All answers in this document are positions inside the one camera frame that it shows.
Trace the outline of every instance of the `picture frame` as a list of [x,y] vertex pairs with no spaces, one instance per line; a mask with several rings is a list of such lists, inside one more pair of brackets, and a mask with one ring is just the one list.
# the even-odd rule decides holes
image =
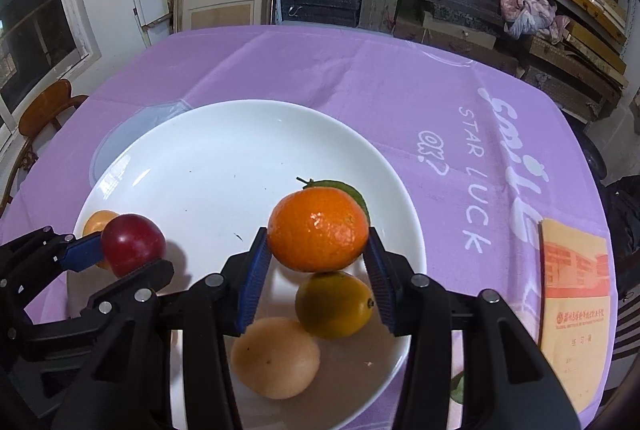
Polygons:
[[174,32],[273,24],[275,0],[174,0]]

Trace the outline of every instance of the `green leaf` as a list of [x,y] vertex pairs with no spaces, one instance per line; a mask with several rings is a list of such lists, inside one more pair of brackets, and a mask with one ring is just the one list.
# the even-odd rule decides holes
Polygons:
[[463,370],[459,374],[456,374],[451,379],[451,399],[456,403],[462,405],[465,393],[465,371]]
[[309,179],[309,181],[305,181],[300,177],[297,177],[298,181],[303,182],[305,185],[302,187],[303,190],[306,188],[313,188],[317,186],[323,186],[327,188],[338,188],[338,190],[342,190],[343,192],[347,192],[351,198],[358,203],[358,206],[362,208],[362,211],[367,216],[367,222],[371,225],[371,218],[369,217],[369,210],[367,209],[367,203],[364,201],[364,197],[362,194],[356,190],[351,185],[347,183],[343,183],[342,181],[333,181],[331,179],[325,179],[322,181],[314,181],[313,179]]

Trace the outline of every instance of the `red fruit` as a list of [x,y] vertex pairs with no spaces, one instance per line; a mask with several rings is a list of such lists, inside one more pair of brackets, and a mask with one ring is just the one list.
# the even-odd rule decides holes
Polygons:
[[137,214],[124,214],[110,220],[102,230],[100,245],[104,259],[118,278],[164,257],[166,251],[160,228]]

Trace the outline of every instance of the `yellow-green fruit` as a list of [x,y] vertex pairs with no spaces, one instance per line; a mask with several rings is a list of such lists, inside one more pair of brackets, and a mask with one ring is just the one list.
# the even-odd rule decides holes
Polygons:
[[373,294],[343,271],[315,273],[298,288],[296,315],[313,336],[335,340],[357,333],[371,318]]

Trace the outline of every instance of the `orange fruit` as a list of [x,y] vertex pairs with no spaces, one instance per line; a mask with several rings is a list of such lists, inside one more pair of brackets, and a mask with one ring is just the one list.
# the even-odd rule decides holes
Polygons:
[[351,264],[369,237],[366,214],[338,188],[306,188],[273,209],[267,242],[273,256],[295,271],[336,271]]

